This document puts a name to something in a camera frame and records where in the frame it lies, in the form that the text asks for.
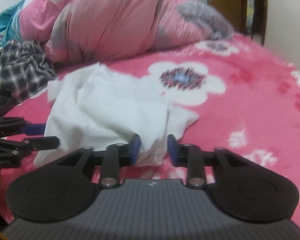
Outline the teal patterned cloth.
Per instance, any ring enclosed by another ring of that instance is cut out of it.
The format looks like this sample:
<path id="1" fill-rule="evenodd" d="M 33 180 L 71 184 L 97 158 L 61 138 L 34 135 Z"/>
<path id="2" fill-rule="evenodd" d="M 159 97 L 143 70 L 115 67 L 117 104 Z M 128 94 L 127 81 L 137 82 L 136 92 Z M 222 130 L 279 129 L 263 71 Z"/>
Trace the teal patterned cloth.
<path id="1" fill-rule="evenodd" d="M 23 41 L 20 33 L 19 14 L 25 0 L 5 9 L 0 13 L 0 47 L 9 40 Z"/>

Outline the pink grey quilt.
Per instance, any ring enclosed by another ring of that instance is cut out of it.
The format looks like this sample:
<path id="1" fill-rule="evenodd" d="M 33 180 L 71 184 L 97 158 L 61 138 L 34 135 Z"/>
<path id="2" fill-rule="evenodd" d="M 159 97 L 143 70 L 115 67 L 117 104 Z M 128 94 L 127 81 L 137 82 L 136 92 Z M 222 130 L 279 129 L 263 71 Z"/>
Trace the pink grey quilt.
<path id="1" fill-rule="evenodd" d="M 25 0 L 18 24 L 21 38 L 42 43 L 54 63 L 128 58 L 235 33 L 199 0 Z"/>

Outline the white garment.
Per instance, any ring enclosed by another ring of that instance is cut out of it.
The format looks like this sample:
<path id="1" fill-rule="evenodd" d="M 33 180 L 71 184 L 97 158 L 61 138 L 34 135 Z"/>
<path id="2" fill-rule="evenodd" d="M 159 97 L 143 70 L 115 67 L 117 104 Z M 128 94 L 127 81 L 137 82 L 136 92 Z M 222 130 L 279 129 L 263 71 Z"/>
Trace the white garment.
<path id="1" fill-rule="evenodd" d="M 84 146 L 96 151 L 141 138 L 138 166 L 158 166 L 166 154 L 169 134 L 181 138 L 198 114 L 160 96 L 148 77 L 137 78 L 92 64 L 47 85 L 52 104 L 45 136 L 60 140 L 57 150 L 38 152 L 36 167 Z"/>

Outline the pink floral bed blanket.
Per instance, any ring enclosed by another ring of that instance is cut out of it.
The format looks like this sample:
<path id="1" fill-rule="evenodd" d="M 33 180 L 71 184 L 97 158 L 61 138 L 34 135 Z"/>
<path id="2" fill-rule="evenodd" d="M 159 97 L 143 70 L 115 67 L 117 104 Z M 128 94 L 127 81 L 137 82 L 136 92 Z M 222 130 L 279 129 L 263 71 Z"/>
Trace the pink floral bed blanket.
<path id="1" fill-rule="evenodd" d="M 108 63 L 151 81 L 198 120 L 183 142 L 224 147 L 290 179 L 300 192 L 300 71 L 241 35 Z M 293 215 L 300 226 L 300 200 Z"/>

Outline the black white plaid shirt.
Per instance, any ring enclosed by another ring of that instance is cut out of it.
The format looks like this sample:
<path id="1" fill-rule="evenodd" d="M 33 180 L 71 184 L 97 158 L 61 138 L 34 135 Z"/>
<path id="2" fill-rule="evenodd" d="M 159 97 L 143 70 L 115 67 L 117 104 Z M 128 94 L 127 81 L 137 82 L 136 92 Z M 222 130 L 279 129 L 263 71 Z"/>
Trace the black white plaid shirt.
<path id="1" fill-rule="evenodd" d="M 56 78 L 55 68 L 39 42 L 10 40 L 0 49 L 0 96 L 20 104 Z"/>

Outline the dark wooden chair frame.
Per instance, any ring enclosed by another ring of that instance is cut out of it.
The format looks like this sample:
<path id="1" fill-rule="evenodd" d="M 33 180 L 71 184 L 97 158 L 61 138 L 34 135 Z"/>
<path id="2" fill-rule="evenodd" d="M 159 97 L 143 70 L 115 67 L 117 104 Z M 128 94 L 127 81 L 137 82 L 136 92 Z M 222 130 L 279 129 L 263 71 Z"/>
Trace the dark wooden chair frame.
<path id="1" fill-rule="evenodd" d="M 268 0 L 241 0 L 241 33 L 257 37 L 264 46 L 266 39 Z"/>

